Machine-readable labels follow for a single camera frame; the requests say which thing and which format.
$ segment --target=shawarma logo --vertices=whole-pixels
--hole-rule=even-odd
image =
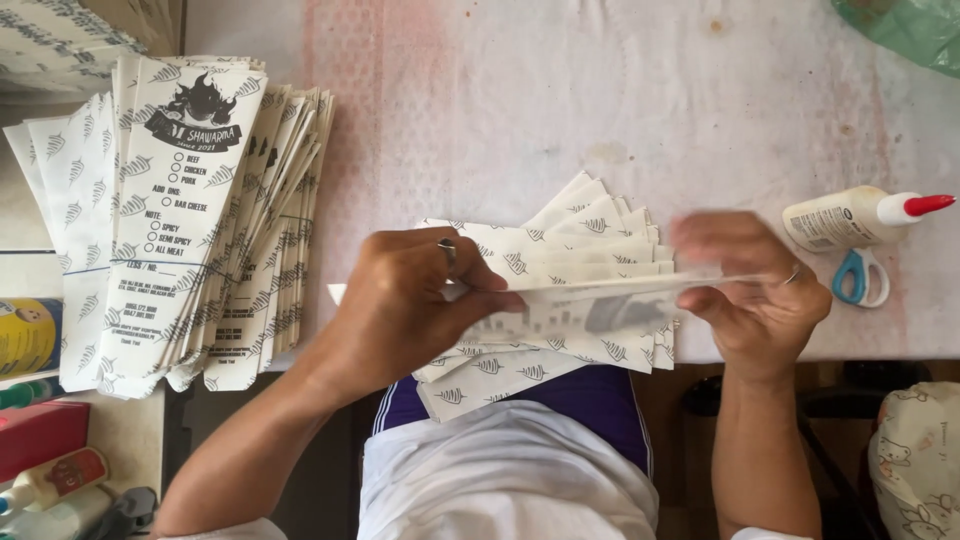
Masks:
[[[229,125],[235,98],[224,99],[206,73],[193,87],[177,84],[173,100],[158,108],[144,124],[155,138],[194,152],[226,152],[240,143],[240,126]]]

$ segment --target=ring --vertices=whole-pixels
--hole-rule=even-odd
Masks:
[[[444,250],[444,255],[446,256],[446,273],[452,273],[453,267],[457,264],[457,246],[453,245],[453,240],[441,238],[440,241],[437,242],[437,247]]]
[[[793,275],[790,276],[789,278],[787,278],[786,281],[783,282],[783,284],[784,284],[784,285],[789,285],[790,283],[795,282],[796,280],[798,280],[798,279],[800,278],[800,276],[802,276],[803,274],[804,274],[804,266],[803,266],[802,264],[800,264],[799,262],[794,262],[794,263],[793,263]]]

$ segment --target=red box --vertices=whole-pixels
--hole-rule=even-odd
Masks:
[[[0,410],[0,482],[86,446],[90,404],[49,402]]]

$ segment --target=blue scissor handle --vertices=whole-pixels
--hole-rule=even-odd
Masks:
[[[867,291],[870,290],[870,268],[876,270],[880,277],[880,292],[876,299],[867,302]],[[843,290],[843,279],[847,274],[853,274],[853,290],[847,294]],[[847,252],[847,257],[840,263],[837,273],[833,276],[830,289],[833,295],[847,304],[860,307],[879,307],[887,301],[890,295],[890,278],[886,270],[876,261],[870,249],[853,248]]]

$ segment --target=red cap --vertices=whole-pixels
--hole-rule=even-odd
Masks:
[[[907,199],[903,203],[903,211],[905,211],[907,215],[920,217],[925,213],[931,213],[932,211],[945,209],[955,202],[957,202],[957,198],[953,195],[930,195],[929,197],[914,197],[913,199]]]

